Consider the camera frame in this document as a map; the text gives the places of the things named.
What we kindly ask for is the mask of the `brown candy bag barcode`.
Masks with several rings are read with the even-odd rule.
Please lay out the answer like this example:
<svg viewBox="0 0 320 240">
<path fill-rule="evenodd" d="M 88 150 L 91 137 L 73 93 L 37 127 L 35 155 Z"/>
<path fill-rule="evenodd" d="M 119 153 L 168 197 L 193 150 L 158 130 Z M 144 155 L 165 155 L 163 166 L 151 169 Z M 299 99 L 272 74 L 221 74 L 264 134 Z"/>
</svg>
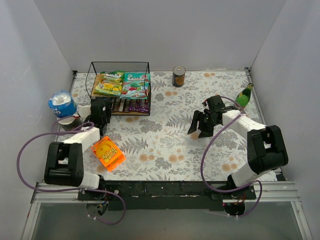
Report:
<svg viewBox="0 0 320 240">
<path fill-rule="evenodd" d="M 114 98 L 113 102 L 112 102 L 112 106 L 111 106 L 111 111 L 112 112 L 118 112 L 119 109 L 120 109 L 120 105 L 121 105 L 121 99 Z"/>
</svg>

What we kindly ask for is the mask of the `green yellow candy bag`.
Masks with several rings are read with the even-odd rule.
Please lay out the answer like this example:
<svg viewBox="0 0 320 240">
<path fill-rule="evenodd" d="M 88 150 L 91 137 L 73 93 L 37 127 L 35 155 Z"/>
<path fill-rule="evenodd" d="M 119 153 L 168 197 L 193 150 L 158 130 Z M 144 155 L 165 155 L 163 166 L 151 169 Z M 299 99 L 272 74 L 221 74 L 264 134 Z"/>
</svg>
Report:
<svg viewBox="0 0 320 240">
<path fill-rule="evenodd" d="M 102 71 L 96 76 L 96 84 L 93 88 L 93 94 L 119 97 L 122 93 L 124 79 L 125 71 Z"/>
</svg>

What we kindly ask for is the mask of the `brown M&M candy bag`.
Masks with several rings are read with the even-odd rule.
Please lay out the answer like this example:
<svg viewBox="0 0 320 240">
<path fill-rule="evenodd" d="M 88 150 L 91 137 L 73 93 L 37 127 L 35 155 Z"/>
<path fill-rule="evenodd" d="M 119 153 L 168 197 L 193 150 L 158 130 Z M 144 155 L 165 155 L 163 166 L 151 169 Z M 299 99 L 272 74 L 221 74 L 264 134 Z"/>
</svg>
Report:
<svg viewBox="0 0 320 240">
<path fill-rule="evenodd" d="M 140 101 L 138 99 L 132 99 L 129 103 L 128 110 L 130 112 L 139 112 L 140 110 Z"/>
</svg>

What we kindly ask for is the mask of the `teal red candy bag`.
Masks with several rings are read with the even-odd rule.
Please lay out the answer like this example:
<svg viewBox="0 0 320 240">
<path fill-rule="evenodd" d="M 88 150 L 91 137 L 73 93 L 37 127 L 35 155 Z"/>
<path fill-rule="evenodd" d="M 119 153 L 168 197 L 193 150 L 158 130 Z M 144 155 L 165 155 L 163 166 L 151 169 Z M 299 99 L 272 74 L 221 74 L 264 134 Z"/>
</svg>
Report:
<svg viewBox="0 0 320 240">
<path fill-rule="evenodd" d="M 149 85 L 149 73 L 126 72 L 119 98 L 124 100 L 146 100 L 149 96 Z"/>
</svg>

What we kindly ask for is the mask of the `purple M&M candy bag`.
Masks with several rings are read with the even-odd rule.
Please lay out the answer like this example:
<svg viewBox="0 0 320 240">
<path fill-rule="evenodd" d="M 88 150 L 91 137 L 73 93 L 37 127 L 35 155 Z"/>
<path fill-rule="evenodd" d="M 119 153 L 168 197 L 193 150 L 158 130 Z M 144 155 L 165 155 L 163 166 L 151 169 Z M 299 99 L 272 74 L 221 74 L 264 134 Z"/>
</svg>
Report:
<svg viewBox="0 0 320 240">
<path fill-rule="evenodd" d="M 144 113 L 144 114 L 149 114 L 150 113 L 149 101 L 147 99 L 141 99 L 139 101 L 138 111 L 140 113 Z"/>
</svg>

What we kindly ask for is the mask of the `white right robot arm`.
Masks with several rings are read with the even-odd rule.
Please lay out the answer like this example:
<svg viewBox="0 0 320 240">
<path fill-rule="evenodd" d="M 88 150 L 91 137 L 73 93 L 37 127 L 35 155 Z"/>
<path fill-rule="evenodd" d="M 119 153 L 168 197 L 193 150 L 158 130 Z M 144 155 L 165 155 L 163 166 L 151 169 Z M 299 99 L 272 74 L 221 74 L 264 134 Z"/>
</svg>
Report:
<svg viewBox="0 0 320 240">
<path fill-rule="evenodd" d="M 286 166 L 289 162 L 281 129 L 276 125 L 258 123 L 246 116 L 237 102 L 226 106 L 224 97 L 215 95 L 202 104 L 203 111 L 193 113 L 188 134 L 199 130 L 199 138 L 211 138 L 213 144 L 227 128 L 231 128 L 246 140 L 247 162 L 228 176 L 225 189 L 217 189 L 207 181 L 204 184 L 212 191 L 228 194 L 248 188 L 259 177 Z"/>
</svg>

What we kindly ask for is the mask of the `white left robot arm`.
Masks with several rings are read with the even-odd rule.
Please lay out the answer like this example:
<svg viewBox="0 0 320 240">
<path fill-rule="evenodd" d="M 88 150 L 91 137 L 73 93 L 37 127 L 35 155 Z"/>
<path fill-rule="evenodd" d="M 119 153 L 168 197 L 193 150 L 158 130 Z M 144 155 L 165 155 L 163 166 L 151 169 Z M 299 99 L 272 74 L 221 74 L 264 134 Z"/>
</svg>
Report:
<svg viewBox="0 0 320 240">
<path fill-rule="evenodd" d="M 78 109 L 89 126 L 79 125 L 72 130 L 74 136 L 49 145 L 44 181 L 49 185 L 66 186 L 69 191 L 112 193 L 106 184 L 114 185 L 115 181 L 104 180 L 102 175 L 84 170 L 84 152 L 90 148 L 103 167 L 112 172 L 126 157 L 145 149 L 148 143 L 144 138 L 134 137 L 123 146 L 117 146 L 106 135 L 111 109 L 102 99 L 92 100 L 90 105 Z"/>
</svg>

